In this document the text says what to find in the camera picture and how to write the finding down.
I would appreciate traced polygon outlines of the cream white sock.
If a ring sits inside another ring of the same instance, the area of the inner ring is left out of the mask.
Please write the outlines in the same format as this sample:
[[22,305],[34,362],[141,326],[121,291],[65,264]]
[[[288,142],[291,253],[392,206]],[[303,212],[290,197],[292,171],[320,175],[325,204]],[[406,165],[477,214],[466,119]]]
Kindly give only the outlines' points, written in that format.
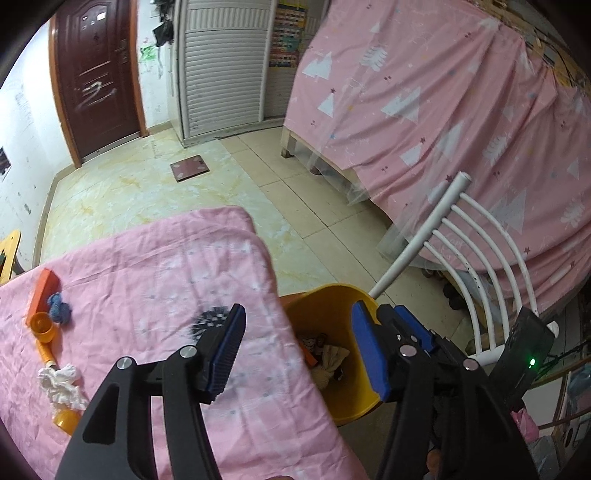
[[335,371],[341,367],[348,356],[349,350],[344,347],[325,345],[322,348],[321,361],[311,368],[311,379],[319,390],[325,390],[329,386]]

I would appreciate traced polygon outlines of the blue multicolour sock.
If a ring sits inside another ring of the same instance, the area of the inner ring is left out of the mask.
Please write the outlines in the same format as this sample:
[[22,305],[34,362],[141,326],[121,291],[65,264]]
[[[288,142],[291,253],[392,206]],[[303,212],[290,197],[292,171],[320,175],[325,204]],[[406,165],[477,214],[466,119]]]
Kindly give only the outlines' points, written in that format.
[[48,314],[52,322],[66,325],[71,320],[70,306],[62,300],[60,292],[51,294],[47,299]]

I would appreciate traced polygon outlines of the long orange box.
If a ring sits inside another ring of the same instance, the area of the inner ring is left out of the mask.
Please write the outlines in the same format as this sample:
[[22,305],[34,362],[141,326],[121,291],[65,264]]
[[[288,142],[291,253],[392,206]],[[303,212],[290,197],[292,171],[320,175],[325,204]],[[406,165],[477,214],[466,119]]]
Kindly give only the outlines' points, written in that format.
[[34,285],[32,300],[25,316],[25,323],[30,325],[30,318],[38,312],[49,312],[48,299],[51,295],[61,291],[59,277],[50,269],[43,268]]

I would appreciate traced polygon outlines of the yellow plastic bin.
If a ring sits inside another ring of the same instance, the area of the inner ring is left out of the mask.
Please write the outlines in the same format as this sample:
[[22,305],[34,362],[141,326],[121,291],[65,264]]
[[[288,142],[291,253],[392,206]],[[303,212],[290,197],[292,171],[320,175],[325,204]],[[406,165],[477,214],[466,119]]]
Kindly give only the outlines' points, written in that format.
[[329,284],[280,298],[304,354],[312,382],[338,426],[362,418],[380,403],[353,334],[353,307],[363,303],[371,315],[377,301],[348,284]]

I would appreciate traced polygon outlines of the white crumpled tissue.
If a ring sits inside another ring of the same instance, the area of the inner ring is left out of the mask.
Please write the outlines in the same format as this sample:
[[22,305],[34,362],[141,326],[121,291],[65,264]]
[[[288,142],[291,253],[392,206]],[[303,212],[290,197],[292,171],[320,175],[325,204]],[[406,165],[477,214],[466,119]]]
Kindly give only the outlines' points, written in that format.
[[87,407],[88,400],[78,385],[81,374],[74,365],[43,367],[38,371],[37,378],[54,411],[82,412]]

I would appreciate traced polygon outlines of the white metal chair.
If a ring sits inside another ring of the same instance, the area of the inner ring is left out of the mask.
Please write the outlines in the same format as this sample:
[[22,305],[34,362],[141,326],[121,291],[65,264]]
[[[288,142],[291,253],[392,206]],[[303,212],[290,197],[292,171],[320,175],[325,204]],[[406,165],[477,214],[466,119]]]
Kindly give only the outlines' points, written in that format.
[[425,254],[459,288],[472,325],[471,357],[488,366],[508,348],[521,309],[540,311],[524,254],[501,221],[467,193],[471,182],[469,174],[460,172],[444,188],[417,233],[370,289],[370,297],[380,297]]

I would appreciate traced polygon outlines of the yellow wooden stool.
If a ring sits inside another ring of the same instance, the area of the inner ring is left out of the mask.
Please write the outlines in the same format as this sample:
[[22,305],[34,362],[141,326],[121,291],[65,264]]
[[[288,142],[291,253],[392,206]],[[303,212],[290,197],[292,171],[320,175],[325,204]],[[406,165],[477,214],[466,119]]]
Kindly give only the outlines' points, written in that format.
[[21,232],[19,230],[13,230],[1,241],[1,285],[10,281],[13,275],[24,273],[24,269],[17,257],[20,240]]

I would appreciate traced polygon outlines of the pink tree pattern sheet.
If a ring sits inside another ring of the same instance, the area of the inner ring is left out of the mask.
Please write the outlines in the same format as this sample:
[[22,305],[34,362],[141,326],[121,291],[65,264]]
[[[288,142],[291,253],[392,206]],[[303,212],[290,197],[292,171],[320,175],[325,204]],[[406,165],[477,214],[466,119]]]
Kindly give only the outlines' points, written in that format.
[[335,1],[284,121],[412,237],[454,177],[524,254],[540,311],[590,275],[590,100],[466,1]]

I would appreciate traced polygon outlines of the white louvred wardrobe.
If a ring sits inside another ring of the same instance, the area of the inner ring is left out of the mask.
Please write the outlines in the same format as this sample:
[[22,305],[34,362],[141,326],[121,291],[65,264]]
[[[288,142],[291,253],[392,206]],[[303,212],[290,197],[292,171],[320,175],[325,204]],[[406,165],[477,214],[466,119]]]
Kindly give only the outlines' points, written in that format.
[[266,113],[280,1],[177,1],[170,121],[185,147],[273,128]]

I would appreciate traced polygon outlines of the black hanging bags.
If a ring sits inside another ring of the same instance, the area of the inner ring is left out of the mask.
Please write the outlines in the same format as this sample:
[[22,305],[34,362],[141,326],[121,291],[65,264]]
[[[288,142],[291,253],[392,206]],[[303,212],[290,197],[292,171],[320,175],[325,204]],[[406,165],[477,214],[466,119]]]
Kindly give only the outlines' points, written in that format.
[[155,45],[162,47],[167,43],[171,43],[174,38],[174,26],[171,17],[175,1],[174,0],[154,0],[160,24],[153,29],[155,38]]

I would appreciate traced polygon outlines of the dark red door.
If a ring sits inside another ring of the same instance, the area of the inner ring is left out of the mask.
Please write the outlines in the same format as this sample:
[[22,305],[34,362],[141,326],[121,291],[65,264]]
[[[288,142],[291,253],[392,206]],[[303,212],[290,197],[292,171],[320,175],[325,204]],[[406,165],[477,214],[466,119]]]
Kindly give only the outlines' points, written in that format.
[[58,120],[75,167],[148,135],[139,83],[138,3],[66,1],[49,23]]

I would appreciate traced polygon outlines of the wooden bed frame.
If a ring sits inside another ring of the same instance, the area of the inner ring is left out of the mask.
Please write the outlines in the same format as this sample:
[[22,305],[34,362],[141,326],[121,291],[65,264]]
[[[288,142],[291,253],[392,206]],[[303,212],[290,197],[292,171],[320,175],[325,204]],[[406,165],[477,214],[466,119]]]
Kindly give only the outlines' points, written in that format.
[[353,169],[342,170],[334,162],[315,151],[304,139],[283,126],[280,136],[280,155],[283,158],[295,158],[312,175],[322,177],[325,181],[346,197],[349,205],[362,203],[370,199],[370,195],[356,176]]

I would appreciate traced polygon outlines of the colourful wall poster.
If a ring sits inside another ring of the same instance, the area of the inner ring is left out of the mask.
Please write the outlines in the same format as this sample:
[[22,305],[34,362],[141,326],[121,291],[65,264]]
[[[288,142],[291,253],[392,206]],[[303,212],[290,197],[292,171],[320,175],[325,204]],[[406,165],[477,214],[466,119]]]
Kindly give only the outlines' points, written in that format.
[[295,68],[301,54],[301,41],[307,23],[306,1],[278,1],[270,44],[270,67]]

